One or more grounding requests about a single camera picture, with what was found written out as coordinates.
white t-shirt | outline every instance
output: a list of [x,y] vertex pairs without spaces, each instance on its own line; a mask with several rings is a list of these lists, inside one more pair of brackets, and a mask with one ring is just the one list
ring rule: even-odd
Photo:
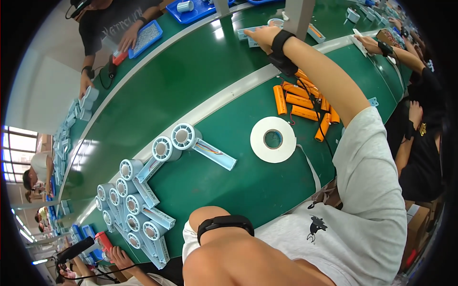
[[[164,277],[162,276],[159,276],[157,274],[153,274],[153,273],[148,273],[148,275],[153,278],[157,283],[159,283],[159,285],[161,286],[177,286],[175,283],[173,283],[172,281],[168,280],[168,279],[165,279]],[[103,280],[103,279],[100,279],[98,278],[97,279],[97,284],[94,283],[94,282],[91,282],[90,280],[88,279],[84,279],[83,282],[81,283],[81,286],[98,286],[98,285],[109,285],[109,284],[114,284],[113,281],[111,280]],[[119,284],[116,284],[116,285],[124,285],[124,286],[143,286],[142,283],[140,283],[140,281],[138,281],[137,278],[135,277],[131,277],[129,280],[127,280],[126,282],[122,282],[122,283],[119,283]]]
[[[333,158],[342,210],[304,202],[257,228],[255,236],[290,259],[304,259],[337,286],[390,285],[401,265],[407,218],[387,133],[375,107],[348,125]],[[189,222],[183,261],[199,247]]]
[[39,152],[30,160],[30,166],[32,166],[35,173],[37,173],[38,180],[43,183],[49,183],[46,181],[46,158],[48,156],[52,158],[51,151]]

black shirt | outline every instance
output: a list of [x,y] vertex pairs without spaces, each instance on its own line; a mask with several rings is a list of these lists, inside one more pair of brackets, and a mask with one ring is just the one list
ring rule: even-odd
[[426,124],[426,133],[421,136],[420,128],[415,132],[409,161],[401,171],[399,184],[404,199],[427,202],[442,193],[441,163],[435,137],[442,132],[445,115],[442,87],[429,68],[424,68],[420,80],[409,86],[409,99],[418,101],[423,108],[422,123]]
[[150,7],[158,6],[162,0],[113,0],[103,10],[88,10],[80,20],[79,32],[84,45],[84,54],[94,55],[102,48],[102,39],[110,36],[119,43],[124,32]]

workbench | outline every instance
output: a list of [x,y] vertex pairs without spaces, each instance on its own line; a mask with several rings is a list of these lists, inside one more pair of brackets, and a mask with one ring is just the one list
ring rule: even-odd
[[[352,28],[360,32],[383,28],[377,22],[364,21],[362,13],[356,25],[350,22],[344,25],[347,7],[357,8],[354,2],[316,1],[311,23],[327,41],[352,34]],[[265,53],[240,42],[236,30],[281,18],[283,8],[284,2],[254,6],[205,24],[138,69],[136,65],[144,57],[187,27],[164,14],[157,19],[164,31],[162,39],[138,58],[123,62],[110,90],[102,89],[96,78],[94,84],[100,94],[93,110],[118,83],[122,86],[117,87],[119,90],[100,114],[95,114],[97,118],[86,134],[87,122],[78,120],[71,129],[74,150],[70,154],[78,155],[69,155],[70,171],[60,197],[71,199],[69,205],[74,213],[64,217],[63,223],[71,224],[86,213],[81,225],[91,224],[95,232],[106,230],[100,211],[87,209],[96,195],[97,185],[109,181],[118,172],[122,159],[133,158],[187,112],[266,66],[269,62]],[[311,37],[305,41],[316,45]],[[381,55],[365,58],[352,44],[326,55],[352,77],[367,98],[377,97],[378,111],[386,122],[403,94],[393,66]],[[402,67],[404,86],[410,73]],[[106,69],[99,76],[104,83],[108,81]],[[171,257],[181,255],[183,225],[198,207],[218,205],[230,213],[248,217],[258,227],[315,192],[310,168],[300,150],[278,164],[262,161],[251,150],[250,132],[254,124],[264,117],[278,116],[272,87],[280,82],[279,78],[272,78],[258,85],[196,125],[205,141],[238,159],[232,171],[197,152],[184,151],[178,161],[164,164],[149,180],[161,201],[157,208],[176,219],[175,227],[165,235]],[[282,118],[290,120],[289,114]],[[297,142],[303,146],[323,186],[333,178],[334,169],[326,144],[314,140],[318,123],[294,115],[293,120]],[[330,126],[327,133],[333,152],[342,127],[342,124]],[[108,237],[113,245],[125,249],[134,262],[148,261],[141,250],[132,249],[120,234],[109,233]]]

window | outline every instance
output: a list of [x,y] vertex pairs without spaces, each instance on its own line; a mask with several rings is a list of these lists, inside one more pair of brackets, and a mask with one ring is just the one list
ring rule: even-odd
[[7,182],[22,183],[22,175],[30,169],[37,151],[38,132],[3,126],[1,169]]

gold pendant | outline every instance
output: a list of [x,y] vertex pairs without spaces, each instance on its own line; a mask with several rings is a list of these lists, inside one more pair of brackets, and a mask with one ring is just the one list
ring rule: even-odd
[[420,125],[420,135],[423,136],[426,134],[426,123]]

